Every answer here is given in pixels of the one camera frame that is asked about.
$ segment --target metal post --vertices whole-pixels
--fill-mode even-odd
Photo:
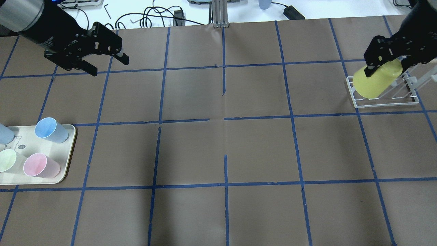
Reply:
[[[212,12],[215,28],[228,27],[228,0],[212,0]]]

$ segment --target white floor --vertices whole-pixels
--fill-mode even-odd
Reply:
[[[399,4],[408,3],[407,0],[397,1]],[[392,0],[274,0],[274,2],[294,6],[307,19],[398,15],[410,11],[406,7],[395,7]],[[187,0],[155,0],[155,6],[168,8],[174,5],[182,7],[187,19],[207,24],[209,4],[189,4]],[[148,6],[152,6],[152,0],[104,0],[99,6],[81,7],[81,9],[88,14],[90,26],[95,21],[114,25],[120,16],[127,13],[142,13]],[[284,7],[278,4],[272,4],[267,10],[261,10],[258,0],[241,0],[228,4],[229,22],[287,20],[283,10]],[[78,10],[67,10],[67,12],[76,18],[80,26],[87,26],[87,19],[83,13]],[[120,21],[126,28],[139,28],[138,23],[133,24],[131,21],[140,18],[141,15],[133,14],[123,17]],[[152,18],[152,22],[153,27],[163,26],[161,18]],[[169,26],[172,25],[173,20],[167,18],[164,23]]]

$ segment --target pink cup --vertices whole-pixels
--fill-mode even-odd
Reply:
[[[61,167],[43,153],[36,153],[24,162],[23,171],[27,176],[40,178],[54,178]]]

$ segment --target light green cup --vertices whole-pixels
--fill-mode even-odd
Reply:
[[[15,150],[6,149],[0,152],[0,172],[23,174],[23,165],[27,157],[15,152]]]

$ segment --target white tray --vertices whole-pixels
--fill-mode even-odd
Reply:
[[[8,127],[14,134],[14,140],[7,145],[0,145],[0,151],[13,149],[22,155],[29,157],[34,153],[43,153],[61,165],[61,171],[54,178],[29,177],[23,174],[0,173],[0,185],[22,185],[22,184],[56,184],[61,182],[67,173],[71,159],[71,153],[76,139],[76,128],[73,125],[62,125],[68,131],[68,138],[65,142],[58,144],[35,135],[35,126]]]

